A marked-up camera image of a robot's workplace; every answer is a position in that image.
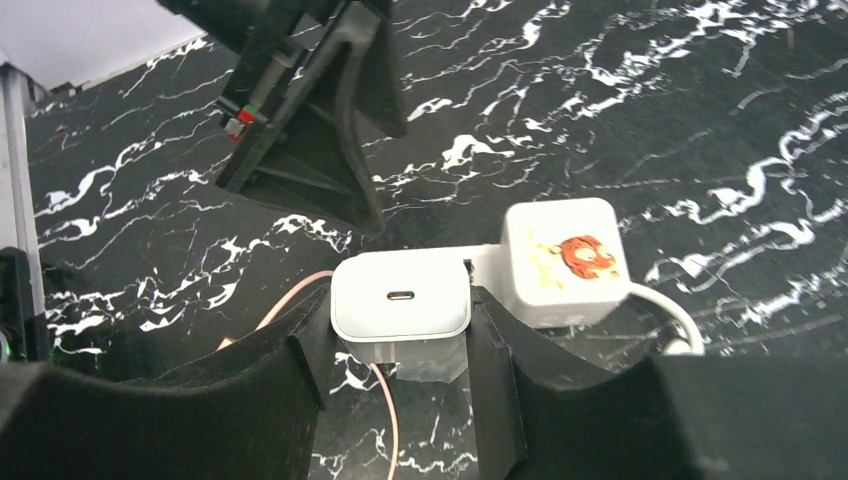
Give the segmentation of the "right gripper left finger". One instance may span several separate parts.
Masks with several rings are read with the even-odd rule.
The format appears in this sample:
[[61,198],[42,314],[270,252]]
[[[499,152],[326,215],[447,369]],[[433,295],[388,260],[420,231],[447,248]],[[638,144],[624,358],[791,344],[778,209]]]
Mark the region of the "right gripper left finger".
[[335,338],[320,286],[288,314],[154,378],[1,369],[5,479],[304,479]]

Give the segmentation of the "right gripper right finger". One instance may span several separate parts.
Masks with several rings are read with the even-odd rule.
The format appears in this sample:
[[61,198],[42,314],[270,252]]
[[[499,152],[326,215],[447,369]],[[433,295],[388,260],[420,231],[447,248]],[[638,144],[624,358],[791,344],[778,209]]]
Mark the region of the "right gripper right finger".
[[620,373],[490,292],[467,356],[483,479],[843,479],[843,358],[648,356]]

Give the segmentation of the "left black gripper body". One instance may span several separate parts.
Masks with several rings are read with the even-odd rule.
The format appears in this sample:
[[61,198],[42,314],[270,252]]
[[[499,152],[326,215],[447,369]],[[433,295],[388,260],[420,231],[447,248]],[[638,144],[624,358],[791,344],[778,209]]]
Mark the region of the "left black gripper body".
[[218,98],[235,149],[218,188],[269,209],[385,228],[363,117],[408,131],[388,1],[168,1],[239,57]]

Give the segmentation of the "white USB charger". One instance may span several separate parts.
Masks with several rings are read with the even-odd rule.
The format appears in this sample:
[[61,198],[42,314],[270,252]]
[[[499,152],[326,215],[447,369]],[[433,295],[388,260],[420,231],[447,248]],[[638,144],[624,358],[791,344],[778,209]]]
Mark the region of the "white USB charger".
[[472,276],[431,250],[361,254],[335,270],[330,320],[361,363],[394,364],[402,381],[454,382],[467,368]]

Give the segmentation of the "white tiger power strip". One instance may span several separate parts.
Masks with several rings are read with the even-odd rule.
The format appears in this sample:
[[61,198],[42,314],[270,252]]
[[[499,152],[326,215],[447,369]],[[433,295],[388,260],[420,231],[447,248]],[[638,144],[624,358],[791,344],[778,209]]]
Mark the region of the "white tiger power strip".
[[526,325],[558,328],[598,322],[629,294],[630,275],[613,206],[601,198],[518,203],[484,256],[460,256],[472,287],[486,287]]

